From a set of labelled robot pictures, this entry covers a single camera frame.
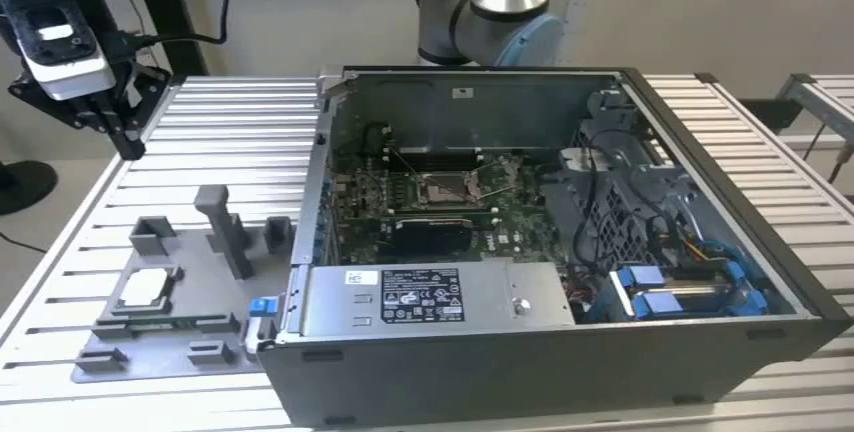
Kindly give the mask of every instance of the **green circuit board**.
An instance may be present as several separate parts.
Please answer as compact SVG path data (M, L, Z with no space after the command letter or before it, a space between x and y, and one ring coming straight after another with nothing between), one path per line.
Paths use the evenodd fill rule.
M340 262L452 262L495 257L563 262L567 252L539 193L536 168L524 157L504 153L484 154L470 171L417 173L364 167L339 174ZM464 246L440 254L396 253L395 233L407 221L466 224Z

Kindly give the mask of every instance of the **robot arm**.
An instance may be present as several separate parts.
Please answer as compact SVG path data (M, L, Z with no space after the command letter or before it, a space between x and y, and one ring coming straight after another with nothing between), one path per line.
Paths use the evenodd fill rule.
M0 0L0 9L0 35L24 68L9 93L75 129L105 133L121 157L139 159L139 129L169 72L136 62L139 38L119 30L104 0Z
M420 59L542 66L554 61L563 24L548 0L420 0Z

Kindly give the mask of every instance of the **sticker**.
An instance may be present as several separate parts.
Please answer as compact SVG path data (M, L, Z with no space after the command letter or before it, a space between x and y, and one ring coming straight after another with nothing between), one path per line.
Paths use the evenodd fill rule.
M379 283L379 270L348 270L344 275L347 285L376 285Z
M352 272L376 274L376 271ZM459 269L383 270L381 273L383 322L413 324L466 320Z
M475 96L475 89L471 87L454 87L451 89L452 99L471 99Z

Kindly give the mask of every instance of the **white wall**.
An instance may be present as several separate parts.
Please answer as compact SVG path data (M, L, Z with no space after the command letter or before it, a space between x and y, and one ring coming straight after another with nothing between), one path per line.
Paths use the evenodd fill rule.
M574 63L711 72L767 97L791 72L851 73L850 12L851 0L591 0Z

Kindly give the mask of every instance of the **metal frame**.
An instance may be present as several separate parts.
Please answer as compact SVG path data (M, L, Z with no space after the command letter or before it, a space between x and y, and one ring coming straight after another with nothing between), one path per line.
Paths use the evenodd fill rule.
M369 330L352 329L351 332L348 321L357 314L347 305L333 305L345 295L343 289L333 290L331 282L324 282L328 287L317 289L313 285L317 277L300 273L300 280L295 280L288 289L289 301L285 307L288 312L293 310L300 315L301 333L280 336L275 345L259 351L259 358L276 393L285 407L292 407L289 415L299 425L317 427L345 423L361 427L381 426L412 420L429 422L472 420L484 416L498 418L522 415L531 410L539 410L543 414L563 413L572 409L595 410L606 407L606 404L610 404L610 407L638 407L670 401L684 403L716 400L763 364L807 357L854 324L635 69L450 67L436 70L404 66L348 67L344 69L344 77L348 74L357 76L356 82L351 84L356 89L360 88L357 80L363 80L371 74L379 74L379 80L393 80L389 79L393 74L401 74L401 78L409 80L432 74L459 83L467 83L466 77L471 77L474 82L482 76L516 78L526 75L548 75L562 78L598 74L606 78L618 77L680 163L690 169L691 176L696 179L708 200L715 204L732 233L747 249L758 250L758 254L751 255L768 271L768 277L795 307L796 314L752 317L750 320L744 318L743 321L676 320L644 324L604 324L578 329L528 326L524 338L496 328L482 328L482 324L459 324L459 328L444 327L442 332L431 327L415 327L392 332L381 327L383 324L377 324ZM327 123L323 126L319 124L319 130L328 129L328 116L329 114L323 115L320 121ZM312 159L315 153L328 153L327 148L328 142L319 144L312 150ZM311 164L308 176L313 183L307 184L305 195L305 200L315 202L321 196L321 171L325 164L325 160L320 156L317 158L320 160ZM309 251L316 244L316 211L316 206L305 204L301 223L307 228L303 228L301 233L297 232L295 246L297 261L303 254L311 255ZM301 244L308 245L305 250L300 250ZM443 265L459 267L460 270L474 267L464 263ZM323 270L320 275L337 277L345 268L336 268L335 271ZM372 292L372 288L359 291L368 292ZM312 308L311 304L316 301L331 305L312 311L299 310L301 307ZM807 319L806 311L798 302L808 308L811 314L824 320ZM336 320L347 321L347 324L328 335L308 334L305 324L311 322L312 314L329 311L337 311L339 315L335 316L332 312L323 316L323 319L315 317L313 320L336 317ZM283 329L287 328L288 332L292 332L297 321L289 315L291 313L285 314L281 321ZM619 334L614 333L615 327L620 327ZM467 337L470 335L476 335L476 339ZM651 336L660 342L644 341L644 338ZM714 346L696 350L698 340L707 340ZM660 343L666 343L667 347L662 348ZM614 357L595 359L602 350L628 348L632 353L618 360ZM514 374L512 378L495 383L494 387L483 390L475 398L468 394L471 384L490 383L490 377L482 375L483 371L476 366L471 367L471 375L452 373L454 365L446 361L448 357L454 357L462 363L475 364L483 350L492 351L488 360L491 367L502 368L504 364L512 364ZM531 350L538 351L538 360L526 361L524 357ZM308 361L305 357L319 353L335 353L336 359L325 359L323 364L312 366L301 364ZM679 358L686 356L692 356L694 360L680 361ZM716 373L710 374L707 369L695 368L695 363L711 360L716 360L718 363ZM419 367L404 367L404 363L419 364ZM562 368L560 364L567 363L586 366L583 370ZM570 389L556 393L574 379L582 383L592 383L598 379L612 378L614 369L622 370L630 366L634 366L632 381L623 385L620 393L602 387ZM663 377L659 371L666 367L670 367L670 375ZM399 374L383 374L384 370L397 368L401 370ZM698 374L698 370L703 370L706 375ZM417 389L399 391L395 386L399 380L419 384ZM531 383L538 384L536 392L528 390L522 395L510 393L516 387L527 389L526 385ZM343 392L349 389L349 384L361 384L359 394L352 393L352 390L349 393ZM341 393L331 393L333 390L341 390ZM429 408L424 408L419 403L420 394L432 397Z
M144 0L159 34L192 34L192 19L184 0ZM167 42L163 51L175 75L208 75L201 48L195 41Z
M791 99L810 112L842 139L854 144L854 109L834 95L847 93L854 81L834 76L816 80L807 74L792 74L779 91L778 98Z
M691 75L646 78L775 233L854 313L854 218L844 200L719 85L703 84ZM264 374L77 385L69 379L69 362L115 284L115 270L128 259L127 232L140 214L157 209L177 228L196 227L203 217L192 211L191 184L225 173L235 209L249 220L297 213L315 100L313 79L192 78L172 91L147 131L147 157L133 164L113 159L0 318L0 363L17 364L0 368L0 424L49 430L85 423L88 430L113 431L116 423L127 424L133 417L133 426L147 430L289 426ZM847 430L854 423L852 351L850 330L810 359L762 369L714 405L440 428Z

